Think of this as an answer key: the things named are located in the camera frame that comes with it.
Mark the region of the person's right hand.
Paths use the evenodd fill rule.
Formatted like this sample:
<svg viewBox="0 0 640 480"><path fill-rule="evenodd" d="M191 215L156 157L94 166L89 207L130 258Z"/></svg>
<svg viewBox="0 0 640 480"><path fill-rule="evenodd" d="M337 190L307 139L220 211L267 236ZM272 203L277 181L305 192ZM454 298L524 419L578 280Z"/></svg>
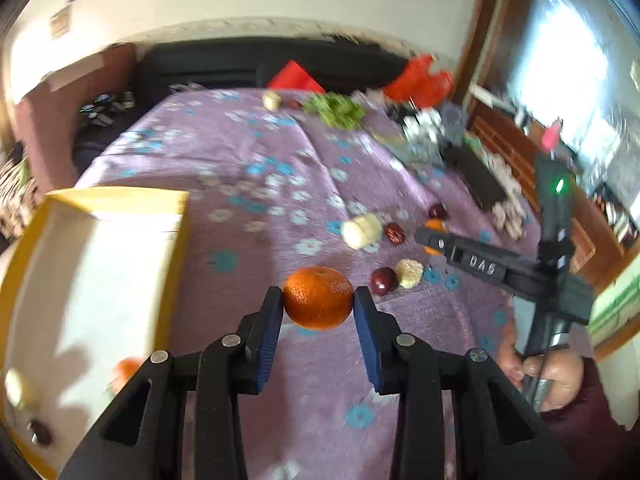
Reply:
<svg viewBox="0 0 640 480"><path fill-rule="evenodd" d="M510 320L503 327L498 347L497 363L512 384L521 389L526 377L551 382L540 410L550 412L565 408L576 399L585 374L585 363L572 349L555 350L547 356L531 356L522 361L516 354L518 336L515 323Z"/></svg>

